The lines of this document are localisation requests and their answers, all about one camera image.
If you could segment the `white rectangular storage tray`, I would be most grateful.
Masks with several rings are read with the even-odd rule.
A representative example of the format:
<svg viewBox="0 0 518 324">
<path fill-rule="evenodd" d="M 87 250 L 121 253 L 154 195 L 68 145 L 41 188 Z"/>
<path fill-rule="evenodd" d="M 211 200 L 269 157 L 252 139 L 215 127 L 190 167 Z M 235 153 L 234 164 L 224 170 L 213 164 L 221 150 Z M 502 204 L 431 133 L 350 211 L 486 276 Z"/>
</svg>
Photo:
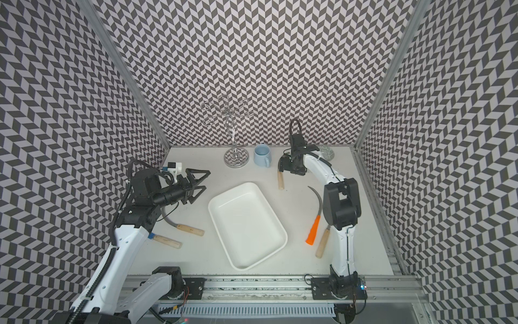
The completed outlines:
<svg viewBox="0 0 518 324">
<path fill-rule="evenodd" d="M 237 271 L 256 267 L 288 243 L 287 231 L 253 182 L 213 197 L 208 210 L 227 259 Z"/>
</svg>

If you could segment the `orange handle sickle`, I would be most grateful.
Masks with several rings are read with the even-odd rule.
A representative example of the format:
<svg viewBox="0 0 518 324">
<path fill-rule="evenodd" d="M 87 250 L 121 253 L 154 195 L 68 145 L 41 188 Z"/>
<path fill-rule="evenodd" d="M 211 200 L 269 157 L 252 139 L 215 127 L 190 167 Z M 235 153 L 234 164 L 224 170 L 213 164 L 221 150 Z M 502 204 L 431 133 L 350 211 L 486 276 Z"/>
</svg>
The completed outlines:
<svg viewBox="0 0 518 324">
<path fill-rule="evenodd" d="M 316 239 L 316 235 L 318 232 L 318 227 L 319 227 L 319 223 L 320 223 L 321 215 L 322 215 L 323 202 L 322 202 L 321 195 L 319 194 L 319 192 L 316 189 L 314 189 L 311 186 L 309 186 L 309 189 L 316 195 L 316 197 L 318 199 L 318 213 L 315 217 L 315 220 L 312 224 L 312 227 L 311 227 L 308 237 L 306 239 L 306 244 L 312 246 L 314 244 L 314 241 Z"/>
</svg>

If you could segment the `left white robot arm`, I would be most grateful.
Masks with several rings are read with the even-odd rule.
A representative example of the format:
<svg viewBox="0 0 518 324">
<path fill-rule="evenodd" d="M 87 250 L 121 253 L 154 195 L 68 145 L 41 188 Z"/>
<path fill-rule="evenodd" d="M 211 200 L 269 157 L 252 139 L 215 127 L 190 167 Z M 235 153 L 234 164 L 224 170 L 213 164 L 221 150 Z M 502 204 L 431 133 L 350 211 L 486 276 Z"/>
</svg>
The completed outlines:
<svg viewBox="0 0 518 324">
<path fill-rule="evenodd" d="M 152 167 L 137 159 L 128 163 L 126 188 L 109 227 L 109 246 L 94 275 L 69 310 L 52 323 L 137 323 L 145 314 L 161 315 L 153 306 L 162 298 L 186 303 L 189 287 L 176 266 L 156 268 L 123 301 L 120 294 L 138 252 L 156 238 L 153 229 L 167 205 L 193 204 L 206 190 L 209 170 L 187 168 L 184 175 Z"/>
</svg>

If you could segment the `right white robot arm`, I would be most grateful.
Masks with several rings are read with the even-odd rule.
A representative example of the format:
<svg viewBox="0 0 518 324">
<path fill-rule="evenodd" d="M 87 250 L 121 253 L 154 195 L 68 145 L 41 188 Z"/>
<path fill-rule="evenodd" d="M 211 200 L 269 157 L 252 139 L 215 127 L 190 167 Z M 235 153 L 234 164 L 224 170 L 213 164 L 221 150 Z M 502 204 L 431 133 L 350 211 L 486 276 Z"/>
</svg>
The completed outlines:
<svg viewBox="0 0 518 324">
<path fill-rule="evenodd" d="M 278 171 L 299 176 L 311 172 L 323 184 L 322 212 L 335 239 L 329 286 L 339 299 L 351 298 L 361 286 L 354 260 L 354 234 L 362 209 L 355 179 L 337 173 L 319 148 L 308 144 L 301 134 L 289 137 L 290 152 L 279 159 Z"/>
</svg>

